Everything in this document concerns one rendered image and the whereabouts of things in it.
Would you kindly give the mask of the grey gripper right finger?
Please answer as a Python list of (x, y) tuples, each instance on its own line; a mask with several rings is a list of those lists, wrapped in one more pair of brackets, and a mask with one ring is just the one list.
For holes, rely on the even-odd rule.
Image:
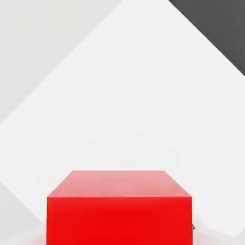
[(195, 216), (193, 222), (193, 245), (237, 245), (235, 238), (210, 229), (200, 217)]

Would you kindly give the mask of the small red cube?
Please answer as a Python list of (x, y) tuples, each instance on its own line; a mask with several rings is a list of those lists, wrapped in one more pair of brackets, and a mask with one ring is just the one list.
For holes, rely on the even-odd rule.
[(73, 171), (47, 196), (46, 245), (193, 245), (192, 196), (165, 171)]

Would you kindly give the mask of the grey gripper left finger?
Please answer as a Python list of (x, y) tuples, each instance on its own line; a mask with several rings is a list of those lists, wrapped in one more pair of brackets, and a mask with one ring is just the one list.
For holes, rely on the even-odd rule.
[(18, 245), (46, 245), (46, 220), (35, 230), (24, 234)]

